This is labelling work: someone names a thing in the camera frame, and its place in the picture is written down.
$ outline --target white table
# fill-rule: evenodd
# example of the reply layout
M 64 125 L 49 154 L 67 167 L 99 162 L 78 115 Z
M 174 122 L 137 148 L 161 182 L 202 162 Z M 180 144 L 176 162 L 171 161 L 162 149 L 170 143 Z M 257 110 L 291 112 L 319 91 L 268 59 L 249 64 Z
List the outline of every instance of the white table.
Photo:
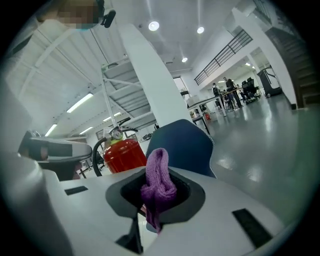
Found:
M 215 97 L 212 97 L 212 98 L 208 98 L 208 99 L 201 100 L 201 101 L 199 101 L 199 102 L 197 102 L 197 103 L 189 106 L 189 107 L 188 107 L 188 110 L 197 109 L 198 112 L 199 112 L 199 114 L 201 115 L 201 114 L 202 114 L 202 111 L 201 111 L 201 109 L 200 109 L 200 105 L 204 105 L 204 104 L 206 104 L 206 103 L 208 103 L 208 102 L 211 102 L 211 101 L 214 101 L 214 100 L 216 100 L 216 99 L 219 100 L 219 103 L 220 103 L 220 106 L 221 106 L 221 109 L 222 109 L 222 114 L 223 114 L 224 117 L 226 117 L 226 116 L 227 116 L 227 115 L 226 115 L 226 111 L 225 111 L 224 105 L 222 104 L 222 100 L 221 100 L 220 96 L 215 96 Z

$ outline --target purple towel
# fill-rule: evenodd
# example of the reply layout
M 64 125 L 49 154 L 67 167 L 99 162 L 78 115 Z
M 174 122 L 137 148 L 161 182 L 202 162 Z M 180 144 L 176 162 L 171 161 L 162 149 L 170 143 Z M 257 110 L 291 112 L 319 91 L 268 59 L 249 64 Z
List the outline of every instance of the purple towel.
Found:
M 160 231 L 159 214 L 170 209 L 177 196 L 177 188 L 169 176 L 169 156 L 164 148 L 157 148 L 146 162 L 146 184 L 141 198 L 146 206 L 146 221 Z

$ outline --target white pillar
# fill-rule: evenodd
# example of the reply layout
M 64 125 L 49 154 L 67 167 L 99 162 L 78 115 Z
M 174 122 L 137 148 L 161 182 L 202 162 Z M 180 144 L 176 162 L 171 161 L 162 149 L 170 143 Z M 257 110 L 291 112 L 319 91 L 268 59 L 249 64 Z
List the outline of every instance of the white pillar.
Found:
M 260 72 L 260 68 L 258 67 L 258 64 L 256 63 L 256 60 L 252 57 L 251 54 L 248 54 L 247 57 L 249 58 L 249 61 L 251 62 L 252 66 L 254 66 L 254 69 L 257 73 Z
M 120 25 L 119 33 L 158 125 L 179 119 L 192 122 L 172 75 L 152 45 L 133 24 Z
M 232 9 L 235 22 L 242 27 L 249 36 L 256 41 L 264 55 L 267 57 L 270 65 L 282 88 L 283 93 L 291 104 L 297 104 L 296 93 L 284 60 L 281 58 L 277 48 L 263 32 L 256 22 L 252 22 L 241 11 L 236 8 Z

